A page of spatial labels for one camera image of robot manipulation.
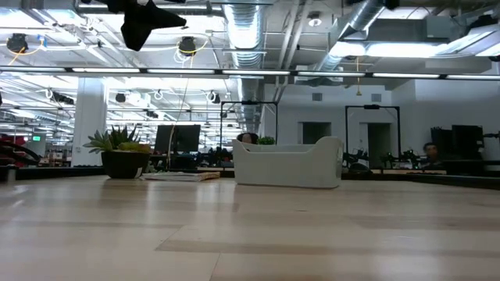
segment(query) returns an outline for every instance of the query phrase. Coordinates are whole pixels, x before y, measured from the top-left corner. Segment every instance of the doorway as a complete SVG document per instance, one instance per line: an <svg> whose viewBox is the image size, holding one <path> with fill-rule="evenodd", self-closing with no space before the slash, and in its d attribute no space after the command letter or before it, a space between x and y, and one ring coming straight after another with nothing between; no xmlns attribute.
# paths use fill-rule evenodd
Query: doorway
<svg viewBox="0 0 500 281"><path fill-rule="evenodd" d="M331 136L331 123L302 123L302 144L316 144L320 138L329 136Z"/></svg>
<svg viewBox="0 0 500 281"><path fill-rule="evenodd" d="M370 168L384 166L381 156L391 152L391 124L368 123L368 155Z"/></svg>

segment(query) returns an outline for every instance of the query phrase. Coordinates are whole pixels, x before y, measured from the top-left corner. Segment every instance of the desk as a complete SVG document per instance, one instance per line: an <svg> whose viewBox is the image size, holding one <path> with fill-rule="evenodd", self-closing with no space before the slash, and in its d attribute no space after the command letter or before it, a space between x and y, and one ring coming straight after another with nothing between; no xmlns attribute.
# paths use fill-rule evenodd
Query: desk
<svg viewBox="0 0 500 281"><path fill-rule="evenodd" d="M2 279L500 280L495 190L107 176L18 184L2 193L15 206L2 218Z"/></svg>

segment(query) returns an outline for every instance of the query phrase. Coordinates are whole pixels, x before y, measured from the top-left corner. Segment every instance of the ceiling light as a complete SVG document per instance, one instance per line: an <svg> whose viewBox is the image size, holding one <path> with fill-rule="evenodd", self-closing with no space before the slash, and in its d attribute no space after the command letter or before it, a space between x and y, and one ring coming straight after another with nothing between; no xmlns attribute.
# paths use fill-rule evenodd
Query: ceiling light
<svg viewBox="0 0 500 281"><path fill-rule="evenodd" d="M448 75L450 80L500 80L499 75Z"/></svg>
<svg viewBox="0 0 500 281"><path fill-rule="evenodd" d="M19 110L19 109L10 109L13 115L23 117L23 118L29 118L29 119L34 119L35 115L31 112L27 112L24 110Z"/></svg>
<svg viewBox="0 0 500 281"><path fill-rule="evenodd" d="M57 130L61 131L61 132L64 132L64 133L72 133L73 132L72 130L63 129L63 128L57 128Z"/></svg>
<svg viewBox="0 0 500 281"><path fill-rule="evenodd" d="M366 55L388 58L430 58L438 52L438 46L417 43L374 43Z"/></svg>
<svg viewBox="0 0 500 281"><path fill-rule="evenodd" d="M299 76L328 76L328 77L364 77L365 73L350 72L320 72L320 71L299 71Z"/></svg>
<svg viewBox="0 0 500 281"><path fill-rule="evenodd" d="M276 70L223 70L223 74L229 75L290 75L290 71Z"/></svg>
<svg viewBox="0 0 500 281"><path fill-rule="evenodd" d="M139 69L133 68L73 68L74 72L89 72L89 73L139 73Z"/></svg>
<svg viewBox="0 0 500 281"><path fill-rule="evenodd" d="M365 46L360 43L337 42L329 52L330 55L346 57L349 55L363 56L366 54Z"/></svg>
<svg viewBox="0 0 500 281"><path fill-rule="evenodd" d="M0 71L12 72L65 72L62 67L0 66Z"/></svg>
<svg viewBox="0 0 500 281"><path fill-rule="evenodd" d="M149 73L165 73L165 74L214 74L214 70L210 69L148 69Z"/></svg>
<svg viewBox="0 0 500 281"><path fill-rule="evenodd" d="M382 78L415 78L415 79L437 79L439 74L411 74L411 73L374 73L373 77Z"/></svg>

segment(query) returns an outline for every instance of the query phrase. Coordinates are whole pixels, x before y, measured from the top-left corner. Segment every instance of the white plastic bin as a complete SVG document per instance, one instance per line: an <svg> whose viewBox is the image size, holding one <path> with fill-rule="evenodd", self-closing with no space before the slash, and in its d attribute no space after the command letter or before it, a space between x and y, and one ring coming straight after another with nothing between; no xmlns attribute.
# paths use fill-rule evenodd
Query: white plastic bin
<svg viewBox="0 0 500 281"><path fill-rule="evenodd" d="M330 189L340 185L342 141L323 137L314 145L254 145L233 140L238 184Z"/></svg>

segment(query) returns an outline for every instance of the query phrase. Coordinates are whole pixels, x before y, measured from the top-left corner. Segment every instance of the pillar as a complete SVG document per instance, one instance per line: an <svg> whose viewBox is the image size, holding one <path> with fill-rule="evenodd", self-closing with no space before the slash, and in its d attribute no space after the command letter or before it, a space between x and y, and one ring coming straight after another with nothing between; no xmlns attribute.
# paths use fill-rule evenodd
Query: pillar
<svg viewBox="0 0 500 281"><path fill-rule="evenodd" d="M102 78L80 78L78 80L77 110L73 135L71 165L102 165L100 154L89 154L91 148L83 145L89 142L98 130L106 129L109 91Z"/></svg>

